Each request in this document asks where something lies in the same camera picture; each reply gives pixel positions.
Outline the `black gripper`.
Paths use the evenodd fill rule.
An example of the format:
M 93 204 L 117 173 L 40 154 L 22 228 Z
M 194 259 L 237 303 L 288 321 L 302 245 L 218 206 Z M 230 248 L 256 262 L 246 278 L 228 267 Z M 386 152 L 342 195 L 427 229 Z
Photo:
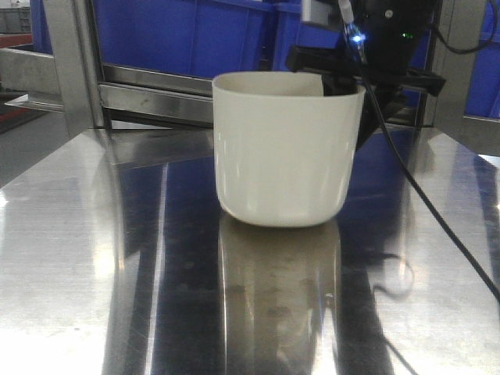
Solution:
M 361 64 L 374 99 L 362 107 L 357 147 L 404 106 L 404 88 L 439 95 L 445 80 L 412 68 L 411 60 L 437 9 L 436 1 L 304 1 L 301 21 L 340 32 L 334 47 L 292 45 L 285 60 L 292 72 L 318 73 L 329 95 L 349 93 Z

